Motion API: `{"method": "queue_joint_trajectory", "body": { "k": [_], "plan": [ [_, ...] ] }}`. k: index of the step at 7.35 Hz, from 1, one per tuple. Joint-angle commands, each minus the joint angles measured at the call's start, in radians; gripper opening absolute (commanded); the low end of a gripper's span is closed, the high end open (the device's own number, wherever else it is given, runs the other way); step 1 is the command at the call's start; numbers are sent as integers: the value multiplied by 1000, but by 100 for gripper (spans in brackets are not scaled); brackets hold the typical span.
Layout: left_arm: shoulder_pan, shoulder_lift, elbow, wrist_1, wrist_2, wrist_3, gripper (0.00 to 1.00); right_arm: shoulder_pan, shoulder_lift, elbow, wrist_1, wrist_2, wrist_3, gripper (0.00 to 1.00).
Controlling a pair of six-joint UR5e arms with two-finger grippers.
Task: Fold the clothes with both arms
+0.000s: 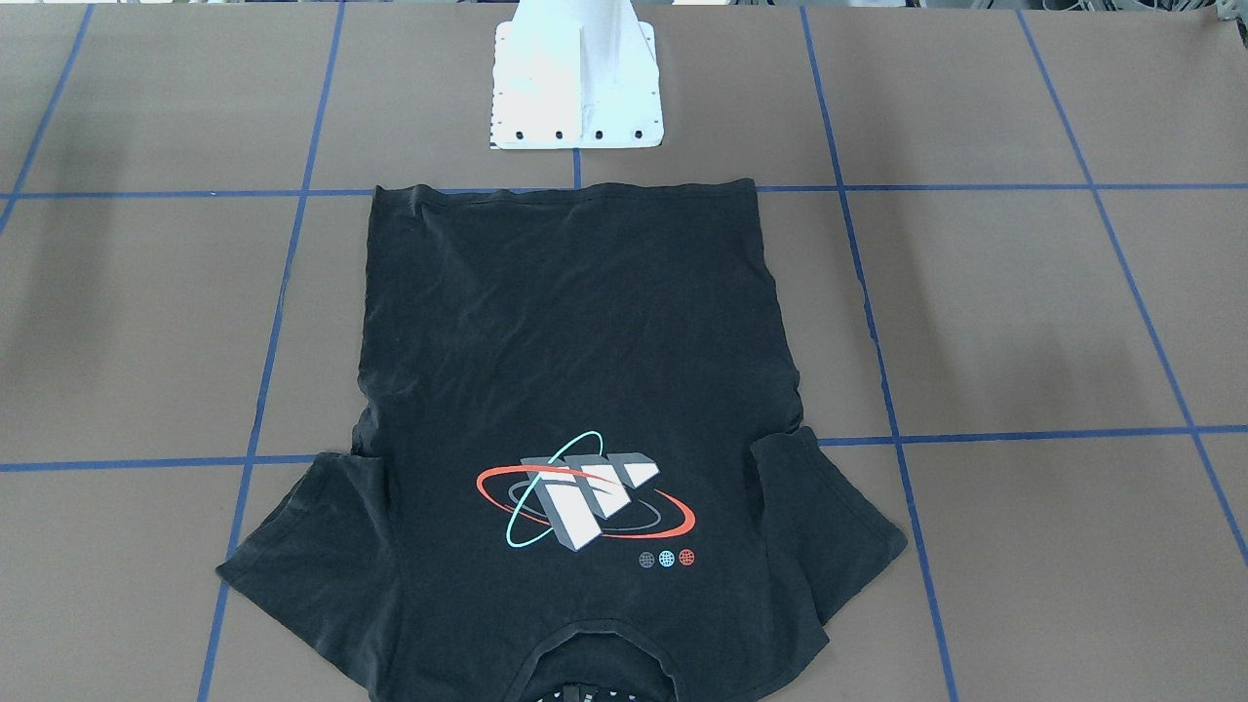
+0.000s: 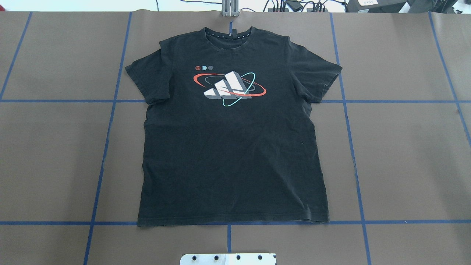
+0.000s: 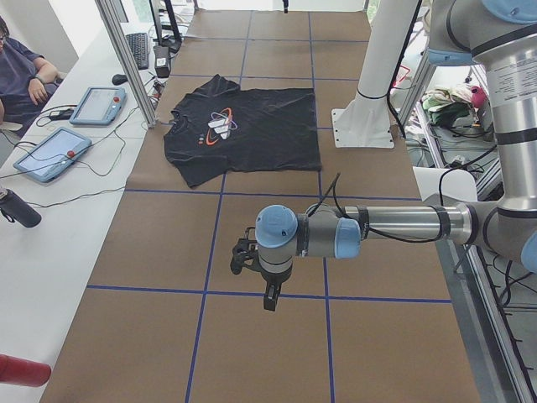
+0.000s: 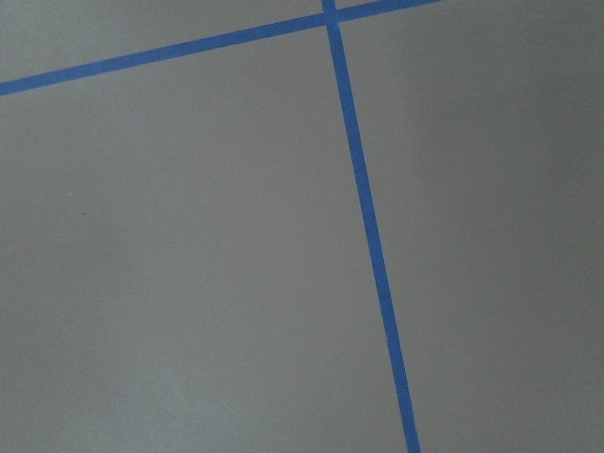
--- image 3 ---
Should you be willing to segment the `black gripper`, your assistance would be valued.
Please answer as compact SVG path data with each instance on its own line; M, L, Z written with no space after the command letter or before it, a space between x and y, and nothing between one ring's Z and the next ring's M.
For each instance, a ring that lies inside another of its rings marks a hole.
M247 227L244 235L238 239L232 249L230 269L234 275L240 275L243 268L258 272L266 281L266 289L263 296L263 308L267 311L275 311L278 303L278 294L282 284L291 276L292 263L277 264L276 268L263 263L259 257L258 243L250 239L249 234L254 227Z

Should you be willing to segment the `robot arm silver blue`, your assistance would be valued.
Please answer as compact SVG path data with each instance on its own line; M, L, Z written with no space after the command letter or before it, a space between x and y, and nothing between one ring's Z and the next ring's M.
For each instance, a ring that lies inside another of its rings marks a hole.
M259 273L263 306L276 308L295 257L351 259L363 241L449 239L536 269L536 4L533 1L436 1L429 55L435 65L483 67L487 100L478 109L502 171L497 201L441 198L425 207L341 207L323 202L298 214L265 207L232 251L230 269Z

